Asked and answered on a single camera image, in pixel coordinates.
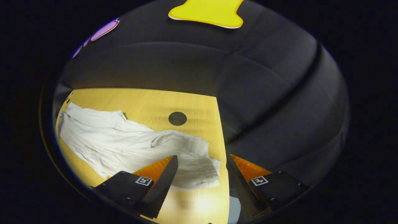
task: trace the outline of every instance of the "towel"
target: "towel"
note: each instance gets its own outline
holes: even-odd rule
[[[104,179],[177,155],[178,170],[170,190],[203,189],[220,183],[221,161],[209,157],[206,140],[176,130],[157,132],[128,120],[120,110],[98,111],[70,103],[60,112],[59,133]]]

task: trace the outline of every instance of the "white cloth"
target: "white cloth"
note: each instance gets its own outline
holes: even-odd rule
[[[133,173],[171,155],[178,170],[170,190],[218,186],[221,161],[208,155],[209,143],[176,130],[156,132],[127,120],[122,111],[81,108],[60,112],[60,137],[104,179],[119,171]]]

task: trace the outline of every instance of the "light wood tabletop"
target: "light wood tabletop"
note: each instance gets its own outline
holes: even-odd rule
[[[156,219],[160,224],[226,224],[229,211],[229,185],[226,154],[217,99],[183,92],[127,88],[90,88],[73,90],[61,110],[70,102],[83,108],[100,111],[121,110],[127,119],[144,124],[156,131],[178,130],[209,142],[209,156],[222,161],[220,185],[191,191],[169,191]],[[172,125],[168,117],[182,112],[187,121],[181,126]],[[104,179],[59,138],[65,160],[82,180],[98,186]]]

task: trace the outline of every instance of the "round hole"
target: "round hole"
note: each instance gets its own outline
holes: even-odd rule
[[[174,112],[174,113],[170,114],[169,122],[172,125],[180,126],[180,125],[185,124],[185,122],[187,122],[187,116],[185,116],[185,114],[183,114],[181,112]]]

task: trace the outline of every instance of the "purple sticker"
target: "purple sticker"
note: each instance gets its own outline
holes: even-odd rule
[[[85,47],[88,43],[88,41],[90,40],[90,38],[88,38],[84,43],[83,43],[83,47]]]
[[[82,49],[82,46],[80,45],[80,47],[75,51],[75,53],[73,53],[72,58],[76,57],[76,55],[80,52],[81,49]]]
[[[101,29],[99,29],[92,37],[91,37],[91,42],[95,41],[96,39],[102,37],[103,35],[109,33],[111,30],[113,30],[118,24],[119,24],[119,20],[117,20],[118,18],[116,18],[115,20],[113,20],[112,22],[106,24],[105,26],[103,26]]]

